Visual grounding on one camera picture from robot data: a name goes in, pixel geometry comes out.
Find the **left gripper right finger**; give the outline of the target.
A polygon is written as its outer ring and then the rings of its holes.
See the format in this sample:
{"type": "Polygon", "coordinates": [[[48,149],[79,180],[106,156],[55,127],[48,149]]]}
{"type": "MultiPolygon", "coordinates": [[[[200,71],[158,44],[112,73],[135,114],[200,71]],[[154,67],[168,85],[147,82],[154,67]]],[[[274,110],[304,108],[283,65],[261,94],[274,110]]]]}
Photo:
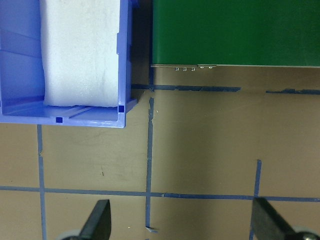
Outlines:
{"type": "Polygon", "coordinates": [[[252,229],[258,240],[291,240],[295,230],[263,197],[252,202],[252,229]]]}

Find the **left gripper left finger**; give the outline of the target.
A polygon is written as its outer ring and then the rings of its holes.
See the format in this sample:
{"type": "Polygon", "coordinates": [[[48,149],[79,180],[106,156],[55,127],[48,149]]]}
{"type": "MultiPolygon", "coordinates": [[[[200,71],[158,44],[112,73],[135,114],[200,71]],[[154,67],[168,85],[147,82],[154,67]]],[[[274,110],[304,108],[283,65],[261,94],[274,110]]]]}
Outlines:
{"type": "Polygon", "coordinates": [[[82,227],[81,240],[109,240],[112,231],[111,204],[108,199],[98,200],[82,227]]]}

